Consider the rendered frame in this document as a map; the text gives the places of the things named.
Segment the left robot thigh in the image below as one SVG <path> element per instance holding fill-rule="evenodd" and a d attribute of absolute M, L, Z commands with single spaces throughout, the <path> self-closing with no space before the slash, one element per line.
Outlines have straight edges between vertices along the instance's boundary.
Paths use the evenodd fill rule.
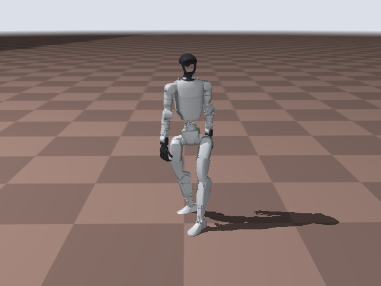
<path fill-rule="evenodd" d="M 203 187 L 209 178 L 208 169 L 210 165 L 210 155 L 213 146 L 212 137 L 199 134 L 198 157 L 196 158 L 196 173 L 198 182 L 203 183 Z"/>

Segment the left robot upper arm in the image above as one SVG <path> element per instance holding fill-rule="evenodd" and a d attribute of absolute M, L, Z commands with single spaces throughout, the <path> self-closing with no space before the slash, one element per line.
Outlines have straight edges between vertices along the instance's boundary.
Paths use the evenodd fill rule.
<path fill-rule="evenodd" d="M 215 107 L 214 105 L 212 105 L 210 102 L 211 102 L 211 99 L 212 99 L 212 96 L 211 96 L 211 90 L 212 90 L 212 84 L 207 81 L 207 80 L 202 80 L 203 84 L 204 84 L 204 96 L 203 96 L 203 102 L 204 102 L 204 112 L 207 113 L 207 114 L 211 114 L 214 110 L 215 110 Z"/>

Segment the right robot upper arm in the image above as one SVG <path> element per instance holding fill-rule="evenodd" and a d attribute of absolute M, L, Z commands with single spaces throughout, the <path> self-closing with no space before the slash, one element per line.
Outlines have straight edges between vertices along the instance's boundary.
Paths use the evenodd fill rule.
<path fill-rule="evenodd" d="M 172 119 L 173 111 L 171 111 L 171 106 L 173 103 L 173 94 L 177 91 L 177 83 L 168 83 L 164 87 L 164 119 Z"/>

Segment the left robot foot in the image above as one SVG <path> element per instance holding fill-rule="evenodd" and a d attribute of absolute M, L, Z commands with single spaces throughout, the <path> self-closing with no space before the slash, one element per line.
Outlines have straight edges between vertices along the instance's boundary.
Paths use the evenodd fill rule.
<path fill-rule="evenodd" d="M 191 237 L 198 235 L 204 228 L 207 227 L 207 221 L 204 219 L 202 224 L 196 223 L 191 229 L 188 230 L 187 234 Z"/>

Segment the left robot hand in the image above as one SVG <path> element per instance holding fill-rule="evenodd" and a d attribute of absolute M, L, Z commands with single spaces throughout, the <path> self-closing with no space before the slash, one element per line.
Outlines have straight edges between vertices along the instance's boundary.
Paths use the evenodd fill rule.
<path fill-rule="evenodd" d="M 213 135 L 213 130 L 211 129 L 210 132 L 209 132 L 209 134 L 207 134 L 207 133 L 205 133 L 205 134 L 208 135 L 208 136 L 210 136 L 210 137 L 212 137 L 212 135 Z M 212 149 L 213 149 L 213 146 L 212 146 Z"/>

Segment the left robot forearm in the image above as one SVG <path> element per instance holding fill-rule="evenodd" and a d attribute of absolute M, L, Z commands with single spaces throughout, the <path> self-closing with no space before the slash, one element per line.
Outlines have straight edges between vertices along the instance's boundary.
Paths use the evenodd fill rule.
<path fill-rule="evenodd" d="M 214 111 L 211 114 L 205 113 L 205 133 L 209 134 L 210 130 L 213 130 L 213 115 Z"/>

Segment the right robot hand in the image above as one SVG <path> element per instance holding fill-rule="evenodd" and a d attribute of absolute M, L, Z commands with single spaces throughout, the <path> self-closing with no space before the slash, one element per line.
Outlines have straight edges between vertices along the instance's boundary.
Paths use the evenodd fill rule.
<path fill-rule="evenodd" d="M 173 158 L 173 156 L 170 154 L 170 152 L 168 151 L 168 138 L 166 137 L 165 138 L 165 143 L 162 143 L 160 142 L 160 144 L 162 145 L 161 148 L 160 148 L 160 157 L 165 160 L 165 161 L 171 161 L 169 158 L 168 158 L 168 154 L 171 158 Z"/>

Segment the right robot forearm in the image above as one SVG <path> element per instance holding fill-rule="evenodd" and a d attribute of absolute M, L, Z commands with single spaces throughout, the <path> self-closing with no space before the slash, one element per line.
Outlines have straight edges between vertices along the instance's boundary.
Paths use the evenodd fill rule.
<path fill-rule="evenodd" d="M 165 111 L 162 113 L 161 118 L 161 136 L 160 136 L 160 142 L 165 143 L 165 138 L 169 136 L 169 127 L 170 127 L 170 121 L 167 119 L 164 119 Z"/>

